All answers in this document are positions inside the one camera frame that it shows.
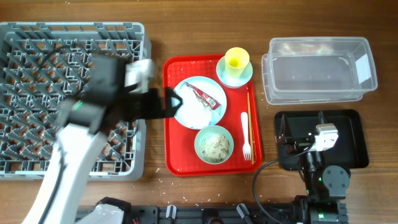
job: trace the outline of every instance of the white fork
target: white fork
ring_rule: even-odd
[[[245,161],[251,160],[251,148],[249,144],[249,116],[246,112],[241,114],[242,129],[244,136],[243,156]]]

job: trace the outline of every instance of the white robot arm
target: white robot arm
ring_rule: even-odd
[[[165,99],[156,89],[148,89],[155,73],[150,59],[128,64],[119,57],[99,55],[94,64],[88,91],[60,104],[60,129],[50,165],[23,223],[74,223],[89,173],[108,140],[106,133],[120,120],[173,117],[182,105],[170,88],[165,89]],[[179,105],[173,107],[171,98],[180,100]],[[130,206],[104,198],[78,223],[123,223],[131,218],[126,215]]]

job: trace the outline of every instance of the yellow cup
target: yellow cup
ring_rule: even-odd
[[[249,63],[249,53],[240,47],[229,49],[225,53],[225,71],[233,78],[239,78]]]

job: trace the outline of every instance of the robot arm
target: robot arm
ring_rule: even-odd
[[[305,137],[294,137],[286,115],[282,116],[278,144],[288,146],[288,154],[311,148],[300,156],[303,181],[307,196],[298,195],[290,208],[292,223],[346,223],[345,206],[339,203],[346,198],[349,171],[339,166],[327,166],[323,151],[332,149],[338,139],[338,130],[328,123],[323,112],[318,114],[319,124]]]
[[[130,65],[118,57],[99,55],[94,65],[89,89],[60,104],[60,129],[50,165],[24,223],[74,223],[88,174],[107,142],[108,131],[120,120],[173,117],[182,105],[170,88],[165,89],[164,99],[156,89],[147,88],[155,73],[151,60]],[[172,98],[180,103],[173,107]],[[119,206],[97,208],[80,223],[123,223],[126,219]]]

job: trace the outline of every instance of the food in bowl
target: food in bowl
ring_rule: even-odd
[[[208,162],[221,162],[228,155],[229,141],[223,134],[212,134],[200,144],[200,151]]]

